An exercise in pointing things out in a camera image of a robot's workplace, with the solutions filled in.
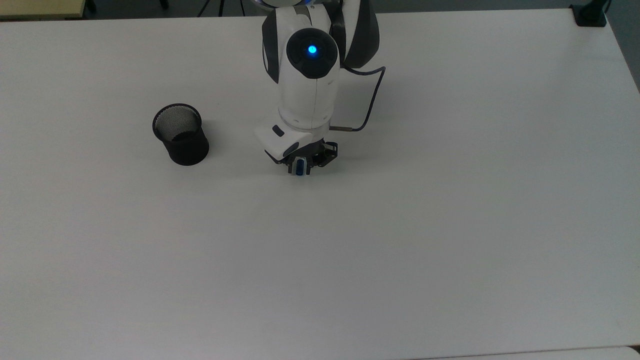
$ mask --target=gray floor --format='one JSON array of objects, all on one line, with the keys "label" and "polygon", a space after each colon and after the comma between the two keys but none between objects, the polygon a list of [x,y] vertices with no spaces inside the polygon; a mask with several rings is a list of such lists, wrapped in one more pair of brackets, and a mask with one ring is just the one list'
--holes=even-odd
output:
[{"label": "gray floor", "polygon": [[[195,17],[206,0],[169,0],[164,10],[159,0],[94,0],[95,13],[85,10],[86,19],[139,19],[158,17]],[[371,0],[378,13],[385,12],[448,12],[460,10],[507,10],[567,8],[570,4],[585,4],[586,0]],[[244,0],[251,10],[250,0]],[[218,16],[220,0],[210,0],[203,17]],[[240,0],[226,0],[223,16],[242,16]],[[640,1],[613,0],[607,13],[622,53],[640,88]]]}]

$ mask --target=wooden surface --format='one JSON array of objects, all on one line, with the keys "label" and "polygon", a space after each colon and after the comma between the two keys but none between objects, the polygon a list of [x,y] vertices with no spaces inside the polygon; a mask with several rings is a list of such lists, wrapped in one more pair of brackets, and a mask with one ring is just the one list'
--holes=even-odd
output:
[{"label": "wooden surface", "polygon": [[[0,358],[640,343],[640,95],[609,26],[382,14],[368,126],[298,178],[253,136],[261,23],[0,24]],[[376,78],[340,81],[332,124],[357,126]],[[173,102],[204,118],[194,167],[151,130]]]},{"label": "wooden surface", "polygon": [[1,0],[0,19],[81,17],[84,0]]}]

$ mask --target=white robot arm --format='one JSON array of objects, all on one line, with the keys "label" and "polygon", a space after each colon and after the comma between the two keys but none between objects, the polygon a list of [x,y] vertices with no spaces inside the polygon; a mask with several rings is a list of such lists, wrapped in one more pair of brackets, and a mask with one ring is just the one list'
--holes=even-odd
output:
[{"label": "white robot arm", "polygon": [[378,50],[369,0],[277,8],[262,25],[264,66],[278,83],[280,101],[255,130],[265,151],[289,173],[309,174],[337,156],[324,141],[338,92],[341,67],[359,68]]}]

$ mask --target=black cable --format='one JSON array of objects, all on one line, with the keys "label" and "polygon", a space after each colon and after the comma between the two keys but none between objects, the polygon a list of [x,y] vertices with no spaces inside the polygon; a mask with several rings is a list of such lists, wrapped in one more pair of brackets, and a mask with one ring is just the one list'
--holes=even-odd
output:
[{"label": "black cable", "polygon": [[222,17],[222,9],[225,8],[225,0],[220,0],[220,9],[218,9],[218,17]]},{"label": "black cable", "polygon": [[200,17],[200,16],[202,15],[202,13],[204,12],[204,9],[207,7],[207,5],[208,5],[208,4],[209,4],[209,0],[207,0],[207,1],[204,3],[204,6],[202,7],[202,9],[200,9],[200,12],[198,13],[198,16],[197,16],[197,17]]},{"label": "black cable", "polygon": [[368,76],[368,75],[373,75],[373,74],[380,73],[380,77],[378,78],[378,83],[376,84],[376,89],[373,90],[373,96],[371,96],[371,103],[369,104],[369,111],[367,111],[367,116],[364,118],[364,122],[362,123],[362,125],[360,125],[360,127],[357,127],[355,129],[353,129],[352,127],[344,127],[344,126],[330,126],[329,127],[329,130],[334,130],[334,131],[348,131],[348,132],[360,131],[360,130],[364,129],[364,127],[369,122],[369,116],[371,115],[371,110],[373,109],[373,103],[376,101],[376,95],[378,94],[378,88],[380,87],[380,83],[382,82],[382,77],[385,75],[385,71],[386,71],[387,68],[383,66],[383,67],[380,67],[380,68],[378,68],[376,70],[373,70],[373,71],[362,72],[362,71],[353,70],[352,68],[348,67],[347,65],[343,65],[343,67],[348,72],[350,72],[352,74],[360,75],[360,76]]}]

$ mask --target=black mesh cup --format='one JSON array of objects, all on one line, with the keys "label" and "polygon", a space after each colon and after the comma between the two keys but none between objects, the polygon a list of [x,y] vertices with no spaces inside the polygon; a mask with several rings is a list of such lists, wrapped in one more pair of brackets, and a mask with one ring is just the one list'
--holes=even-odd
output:
[{"label": "black mesh cup", "polygon": [[179,165],[195,165],[209,152],[198,110],[187,104],[171,104],[154,117],[154,134]]}]

